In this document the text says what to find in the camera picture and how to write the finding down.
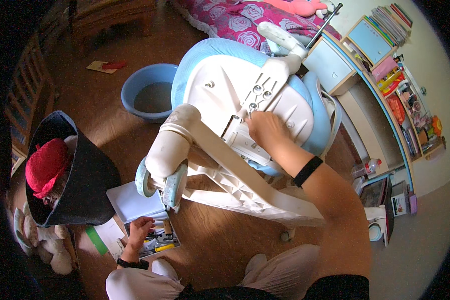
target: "hand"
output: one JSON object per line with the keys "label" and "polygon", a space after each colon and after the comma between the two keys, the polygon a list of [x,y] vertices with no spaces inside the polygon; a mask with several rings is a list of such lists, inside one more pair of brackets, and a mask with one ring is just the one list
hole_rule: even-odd
{"label": "hand", "polygon": [[130,236],[127,247],[130,245],[134,251],[139,251],[150,229],[155,227],[155,220],[149,216],[141,216],[130,223]]}
{"label": "hand", "polygon": [[277,143],[290,141],[290,132],[279,117],[270,111],[253,111],[251,118],[246,118],[245,122],[252,140],[268,154]]}

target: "black wristband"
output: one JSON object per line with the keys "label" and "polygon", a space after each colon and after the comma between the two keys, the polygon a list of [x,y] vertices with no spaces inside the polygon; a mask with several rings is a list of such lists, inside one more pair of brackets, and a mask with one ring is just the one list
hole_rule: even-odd
{"label": "black wristband", "polygon": [[148,261],[138,260],[138,262],[128,262],[128,261],[122,260],[121,258],[117,259],[116,263],[124,268],[135,268],[135,269],[143,269],[143,270],[148,270],[148,266],[149,266]]}
{"label": "black wristband", "polygon": [[310,177],[313,171],[315,171],[323,162],[324,161],[318,156],[310,159],[310,161],[306,163],[306,165],[300,170],[295,178],[293,178],[293,182],[295,183],[295,185],[301,188],[302,184],[307,180],[307,178]]}

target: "green tape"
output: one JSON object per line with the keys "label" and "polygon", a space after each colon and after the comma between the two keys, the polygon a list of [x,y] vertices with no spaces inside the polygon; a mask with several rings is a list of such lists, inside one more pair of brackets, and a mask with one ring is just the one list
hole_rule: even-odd
{"label": "green tape", "polygon": [[87,233],[91,242],[95,245],[95,248],[97,248],[98,253],[100,253],[100,255],[104,255],[105,253],[108,252],[107,246],[102,241],[102,239],[100,238],[100,236],[98,235],[97,231],[93,226],[87,227],[87,229],[85,229],[85,232]]}

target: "red hat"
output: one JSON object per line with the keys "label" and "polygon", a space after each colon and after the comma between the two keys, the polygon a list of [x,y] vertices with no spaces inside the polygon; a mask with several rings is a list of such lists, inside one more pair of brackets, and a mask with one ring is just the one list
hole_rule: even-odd
{"label": "red hat", "polygon": [[53,139],[33,153],[25,166],[27,183],[37,198],[44,198],[53,189],[55,180],[65,172],[71,157],[62,139]]}

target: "metal rod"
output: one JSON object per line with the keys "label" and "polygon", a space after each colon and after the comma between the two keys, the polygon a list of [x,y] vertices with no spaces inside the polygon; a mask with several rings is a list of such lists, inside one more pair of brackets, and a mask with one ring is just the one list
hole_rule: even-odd
{"label": "metal rod", "polygon": [[318,37],[322,34],[322,31],[325,29],[325,27],[330,23],[330,21],[332,20],[332,18],[336,15],[336,13],[338,12],[339,9],[341,9],[343,6],[342,3],[338,3],[337,7],[335,7],[335,9],[333,10],[333,12],[331,13],[330,17],[328,17],[327,21],[325,21],[323,23],[323,25],[320,27],[320,29],[318,29],[317,33],[312,37],[312,40],[308,43],[308,45],[306,45],[305,49],[310,48],[310,46],[313,44],[313,42],[315,42],[315,40],[318,39]]}

